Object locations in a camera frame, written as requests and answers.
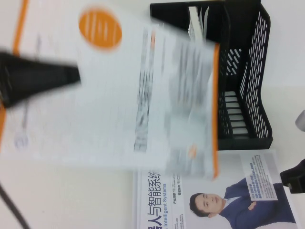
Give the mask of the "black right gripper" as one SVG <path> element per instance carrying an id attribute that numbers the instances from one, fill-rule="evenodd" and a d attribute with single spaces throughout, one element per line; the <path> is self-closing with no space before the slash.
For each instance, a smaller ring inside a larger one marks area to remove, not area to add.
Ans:
<path id="1" fill-rule="evenodd" d="M 280 173 L 284 186 L 288 187 L 292 194 L 305 192 L 305 159 L 295 167 Z"/>

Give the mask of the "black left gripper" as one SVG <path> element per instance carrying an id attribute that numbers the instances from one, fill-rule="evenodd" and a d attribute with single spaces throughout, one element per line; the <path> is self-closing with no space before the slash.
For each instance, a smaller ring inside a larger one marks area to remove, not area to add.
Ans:
<path id="1" fill-rule="evenodd" d="M 30 61 L 0 53 L 0 101 L 9 108 L 32 95 L 80 83 L 78 67 Z"/>

